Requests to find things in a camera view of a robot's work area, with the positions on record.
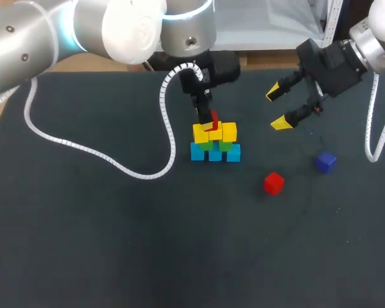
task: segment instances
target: blue block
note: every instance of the blue block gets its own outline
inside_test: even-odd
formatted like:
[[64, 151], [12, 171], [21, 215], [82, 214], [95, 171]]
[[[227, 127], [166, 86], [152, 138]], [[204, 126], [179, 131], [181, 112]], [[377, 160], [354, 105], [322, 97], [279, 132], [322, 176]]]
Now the blue block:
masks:
[[200, 146], [195, 142], [191, 143], [191, 160], [193, 162], [202, 161], [205, 159], [205, 153], [200, 149]]
[[323, 173], [329, 173], [336, 163], [336, 156], [326, 151], [316, 159], [316, 167]]
[[210, 162], [222, 162], [223, 161], [223, 152], [219, 150], [218, 143], [214, 143], [214, 147], [211, 151], [208, 151], [208, 160]]
[[240, 162], [241, 161], [241, 146], [239, 144], [233, 144], [232, 150], [227, 152], [227, 162]]

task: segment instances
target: screw hole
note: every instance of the screw hole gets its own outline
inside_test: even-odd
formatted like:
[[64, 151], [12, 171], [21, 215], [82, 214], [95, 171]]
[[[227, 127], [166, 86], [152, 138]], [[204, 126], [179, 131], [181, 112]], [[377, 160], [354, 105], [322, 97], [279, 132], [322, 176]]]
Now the screw hole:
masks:
[[197, 44], [197, 39], [195, 37], [189, 37], [185, 43], [188, 47], [194, 47]]

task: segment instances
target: coiled cable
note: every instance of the coiled cable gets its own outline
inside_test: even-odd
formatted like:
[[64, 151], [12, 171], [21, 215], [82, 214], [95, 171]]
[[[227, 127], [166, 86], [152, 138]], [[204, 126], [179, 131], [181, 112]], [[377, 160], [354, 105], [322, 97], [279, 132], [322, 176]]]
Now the coiled cable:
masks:
[[173, 129], [171, 127], [171, 124], [169, 122], [169, 119], [168, 119], [168, 114], [167, 114], [167, 108], [166, 108], [166, 92], [167, 92], [167, 88], [168, 88], [168, 85], [170, 83], [170, 81], [181, 71], [185, 70], [185, 69], [192, 69], [197, 77], [197, 79], [199, 81], [202, 81], [203, 80], [203, 74], [202, 74], [202, 71], [201, 69], [194, 63], [184, 63], [184, 64], [181, 64], [177, 67], [175, 67], [172, 71], [170, 71], [168, 73], [168, 75], [164, 78], [164, 81], [162, 82], [162, 85], [161, 85], [161, 88], [160, 88], [160, 98], [159, 98], [159, 103], [160, 103], [160, 111], [161, 111], [161, 114], [162, 114], [162, 119], [164, 121], [164, 125], [166, 127], [166, 130], [167, 130], [167, 134], [168, 134], [168, 139], [169, 139], [169, 143], [170, 143], [170, 156], [169, 156], [169, 160], [168, 160], [168, 163], [167, 165], [163, 168], [163, 170], [155, 173], [155, 174], [152, 174], [152, 175], [142, 175], [140, 173], [136, 173], [132, 170], [129, 170], [128, 168], [124, 167], [123, 165], [121, 165], [120, 163], [118, 163], [116, 160], [114, 160], [113, 158], [109, 157], [108, 155], [105, 155], [99, 151], [96, 151], [94, 149], [91, 149], [91, 148], [88, 148], [86, 146], [82, 146], [80, 144], [77, 144], [75, 142], [72, 142], [72, 141], [68, 141], [68, 140], [65, 140], [65, 139], [61, 139], [61, 138], [57, 138], [57, 137], [53, 137], [53, 136], [50, 136], [44, 132], [42, 132], [41, 130], [39, 130], [32, 122], [31, 122], [31, 118], [30, 118], [30, 110], [31, 110], [31, 104], [33, 103], [33, 100], [34, 100], [34, 97], [36, 95], [36, 92], [37, 92], [37, 79], [36, 78], [33, 78], [31, 80], [31, 89], [30, 89], [30, 93], [28, 94], [28, 98], [26, 100], [26, 106], [24, 107], [24, 119], [26, 120], [26, 123], [28, 125], [28, 127], [33, 131], [35, 132], [37, 135], [51, 141], [51, 142], [55, 142], [55, 143], [59, 143], [59, 144], [63, 144], [64, 146], [69, 146], [71, 148], [75, 148], [77, 150], [80, 150], [80, 151], [84, 151], [84, 152], [87, 152], [87, 153], [90, 153], [94, 156], [97, 156], [107, 162], [109, 162], [110, 164], [112, 164], [114, 167], [118, 168], [119, 170], [121, 170], [122, 172], [126, 173], [127, 175], [130, 175], [134, 178], [138, 178], [138, 179], [141, 179], [141, 180], [154, 180], [154, 179], [157, 179], [157, 178], [160, 178], [161, 176], [165, 175], [170, 169], [171, 167], [173, 166], [174, 164], [174, 161], [175, 161], [175, 155], [176, 155], [176, 144], [175, 144], [175, 138], [174, 138], [174, 133], [173, 133]]
[[368, 110], [368, 118], [366, 120], [366, 133], [365, 133], [365, 154], [368, 157], [370, 162], [376, 162], [381, 155], [382, 149], [385, 145], [385, 125], [382, 130], [381, 136], [379, 137], [378, 145], [375, 149], [375, 153], [372, 155], [371, 153], [371, 126], [372, 126], [372, 115], [373, 108], [375, 106], [375, 99], [377, 97], [378, 91], [378, 83], [379, 83], [379, 75], [377, 73], [373, 74], [373, 85], [372, 85], [372, 93], [370, 99], [370, 106]]

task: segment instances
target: red object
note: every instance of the red object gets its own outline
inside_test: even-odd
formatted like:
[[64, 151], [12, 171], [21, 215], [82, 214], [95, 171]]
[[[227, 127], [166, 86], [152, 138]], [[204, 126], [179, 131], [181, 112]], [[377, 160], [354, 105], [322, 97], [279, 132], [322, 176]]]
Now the red object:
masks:
[[264, 190], [272, 195], [277, 195], [284, 188], [285, 179], [278, 173], [272, 172], [264, 181]]
[[206, 130], [206, 132], [212, 132], [213, 130], [218, 129], [218, 115], [217, 112], [211, 110], [211, 115], [212, 115], [212, 128], [209, 130]]

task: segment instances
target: cube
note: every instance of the cube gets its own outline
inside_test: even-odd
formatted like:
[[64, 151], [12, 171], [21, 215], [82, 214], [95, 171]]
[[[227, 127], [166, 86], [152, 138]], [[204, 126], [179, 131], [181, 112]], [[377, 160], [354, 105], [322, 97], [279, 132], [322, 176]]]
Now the cube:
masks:
[[191, 143], [191, 160], [193, 162], [205, 160], [205, 152], [195, 142]]
[[210, 151], [214, 147], [214, 142], [209, 141], [207, 143], [200, 143], [198, 146], [200, 147], [200, 150], [202, 150], [202, 151]]
[[237, 124], [223, 123], [223, 141], [235, 142], [237, 141]]
[[218, 144], [219, 144], [219, 150], [221, 152], [232, 151], [232, 142], [224, 142], [224, 141], [220, 140]]
[[233, 144], [232, 150], [227, 152], [227, 162], [240, 162], [241, 161], [241, 146], [239, 144]]
[[196, 144], [207, 143], [209, 141], [209, 133], [204, 131], [201, 124], [194, 124], [192, 130], [194, 132], [194, 142]]
[[219, 150], [218, 144], [214, 144], [214, 148], [208, 152], [210, 162], [222, 162], [223, 152]]
[[218, 121], [218, 129], [209, 132], [210, 140], [221, 140], [223, 138], [223, 125], [221, 121]]
[[213, 130], [217, 130], [220, 122], [218, 121], [218, 115], [217, 112], [214, 110], [211, 110], [211, 116], [212, 116], [212, 127], [209, 129], [204, 129], [206, 132], [211, 132]]
[[264, 190], [272, 195], [277, 195], [284, 188], [285, 179], [278, 173], [272, 172], [264, 181]]
[[322, 173], [329, 173], [336, 163], [336, 156], [329, 152], [322, 152], [320, 156], [315, 160], [315, 166]]

